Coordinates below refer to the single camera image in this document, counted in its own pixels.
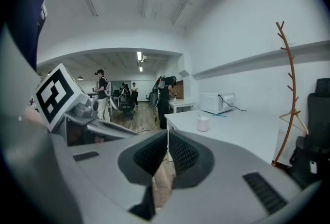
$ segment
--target white microwave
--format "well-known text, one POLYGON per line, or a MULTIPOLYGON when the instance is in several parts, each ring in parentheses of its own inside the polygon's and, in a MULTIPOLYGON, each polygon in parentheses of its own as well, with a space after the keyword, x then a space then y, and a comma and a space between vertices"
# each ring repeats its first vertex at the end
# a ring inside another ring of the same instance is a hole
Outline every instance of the white microwave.
POLYGON ((203 93, 202 94, 202 110, 213 114, 219 114, 232 109, 235 101, 235 93, 218 94, 203 93))

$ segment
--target fluorescent light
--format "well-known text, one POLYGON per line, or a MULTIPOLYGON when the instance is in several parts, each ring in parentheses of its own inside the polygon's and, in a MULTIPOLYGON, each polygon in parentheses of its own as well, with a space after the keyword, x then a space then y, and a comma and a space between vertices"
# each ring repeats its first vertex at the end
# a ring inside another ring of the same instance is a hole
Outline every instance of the fluorescent light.
POLYGON ((141 61, 142 60, 142 53, 138 52, 138 60, 141 61))

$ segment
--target blue pen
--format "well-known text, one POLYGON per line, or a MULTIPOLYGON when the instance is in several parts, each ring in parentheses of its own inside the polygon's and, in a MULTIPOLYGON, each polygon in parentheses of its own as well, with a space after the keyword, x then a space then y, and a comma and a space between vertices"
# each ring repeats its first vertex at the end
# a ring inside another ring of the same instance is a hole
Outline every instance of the blue pen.
POLYGON ((221 117, 226 117, 226 118, 227 118, 227 116, 225 116, 225 115, 220 115, 220 114, 213 114, 213 116, 221 116, 221 117))

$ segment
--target wooden coat rack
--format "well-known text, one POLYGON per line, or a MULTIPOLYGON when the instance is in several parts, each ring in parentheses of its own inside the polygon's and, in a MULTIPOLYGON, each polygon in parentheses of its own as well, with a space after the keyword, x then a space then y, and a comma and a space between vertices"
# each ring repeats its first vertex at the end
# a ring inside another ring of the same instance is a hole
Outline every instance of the wooden coat rack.
POLYGON ((290 47, 289 47, 288 42, 287 42, 287 39, 285 38, 285 35, 283 33, 284 21, 282 22, 282 25, 281 26, 279 25, 278 22, 276 22, 276 25, 277 25, 277 27, 279 29, 279 32, 280 32, 280 33, 277 33, 277 34, 279 35, 279 37, 281 37, 283 39, 284 44, 285 44, 285 48, 284 47, 281 47, 281 49, 282 50, 285 50, 288 53, 288 57, 289 57, 289 61, 290 61, 290 66, 291 66, 291 73, 288 73, 288 75, 292 79, 292 87, 290 87, 288 85, 288 88, 292 91, 292 107, 291 107, 291 110, 288 113, 283 114, 283 115, 280 116, 280 119, 283 119, 283 117, 290 115, 290 121, 289 121, 289 126, 288 126, 287 133, 285 135, 284 141, 283 141, 282 146, 281 146, 281 148, 280 148, 280 150, 279 150, 279 152, 277 154, 277 157, 276 157, 275 161, 273 162, 273 165, 276 165, 278 158, 281 156, 281 154, 283 152, 283 149, 284 149, 284 147, 285 147, 285 145, 287 143, 287 140, 288 140, 288 137, 289 137, 289 134, 290 134, 292 125, 295 126, 295 127, 297 127, 296 125, 293 124, 293 118, 295 116, 297 117, 297 119, 300 122, 300 124, 303 126, 303 131, 305 131, 306 134, 308 135, 308 129, 305 126, 305 124, 303 123, 303 121, 299 117, 300 111, 297 111, 296 108, 295 108, 295 104, 296 104, 296 102, 297 102, 297 100, 298 100, 299 97, 296 97, 295 73, 294 73, 294 66, 293 66, 294 56, 291 55, 290 47))

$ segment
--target white pants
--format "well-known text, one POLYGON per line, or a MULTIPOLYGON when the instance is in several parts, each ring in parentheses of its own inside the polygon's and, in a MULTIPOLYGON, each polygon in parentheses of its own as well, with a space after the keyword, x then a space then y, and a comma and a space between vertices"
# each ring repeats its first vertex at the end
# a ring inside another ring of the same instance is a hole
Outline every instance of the white pants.
POLYGON ((98 99, 98 109, 97 109, 97 116, 99 119, 104 119, 105 121, 110 121, 109 110, 108 110, 108 100, 107 98, 98 99))

